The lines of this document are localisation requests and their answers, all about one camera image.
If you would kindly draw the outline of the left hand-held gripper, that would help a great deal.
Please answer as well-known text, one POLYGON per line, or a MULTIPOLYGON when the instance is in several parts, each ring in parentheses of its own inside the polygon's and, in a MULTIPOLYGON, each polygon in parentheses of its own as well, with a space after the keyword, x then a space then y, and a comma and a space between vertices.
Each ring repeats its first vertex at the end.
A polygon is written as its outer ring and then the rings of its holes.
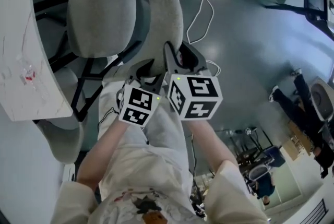
POLYGON ((128 79, 118 93, 119 120, 145 127, 156 111, 162 96, 159 95, 165 74, 159 74, 152 82, 141 80, 150 75, 154 59, 142 60, 128 70, 128 79))

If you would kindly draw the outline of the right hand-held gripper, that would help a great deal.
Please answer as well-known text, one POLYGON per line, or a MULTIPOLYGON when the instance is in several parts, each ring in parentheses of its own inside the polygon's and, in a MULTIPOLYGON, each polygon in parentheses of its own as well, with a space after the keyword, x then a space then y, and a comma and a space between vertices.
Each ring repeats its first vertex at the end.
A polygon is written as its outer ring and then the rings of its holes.
POLYGON ((223 100, 219 81, 206 68, 204 56, 192 45, 183 41, 179 52, 181 64, 171 43, 164 44, 164 63, 169 76, 167 98, 170 105, 182 121, 209 120, 223 100))

